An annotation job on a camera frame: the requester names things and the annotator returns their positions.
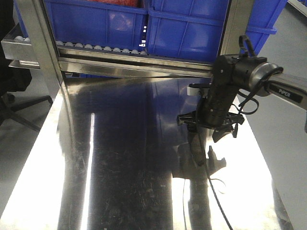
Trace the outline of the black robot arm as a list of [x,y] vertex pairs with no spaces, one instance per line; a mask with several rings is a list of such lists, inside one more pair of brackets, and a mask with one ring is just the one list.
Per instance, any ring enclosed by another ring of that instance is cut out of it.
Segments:
[[198,127],[213,130],[214,142],[227,134],[237,136],[243,124],[244,105],[255,95],[274,94],[302,109],[307,108],[307,80],[283,73],[283,68],[268,62],[265,57],[222,55],[212,69],[211,83],[194,83],[189,94],[200,95],[197,109],[177,116],[178,125],[187,124],[188,130]]

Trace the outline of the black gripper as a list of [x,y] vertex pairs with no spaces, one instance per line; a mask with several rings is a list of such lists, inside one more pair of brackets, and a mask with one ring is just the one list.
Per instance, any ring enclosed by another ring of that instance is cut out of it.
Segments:
[[180,126],[182,124],[187,124],[188,131],[197,132],[197,124],[201,128],[207,128],[213,130],[213,141],[214,143],[218,142],[221,138],[226,136],[227,134],[232,134],[234,138],[237,137],[237,125],[242,125],[245,119],[241,114],[234,114],[228,112],[226,118],[224,119],[223,123],[218,127],[212,127],[209,125],[202,125],[200,121],[196,119],[196,111],[178,115],[177,116],[177,125]]

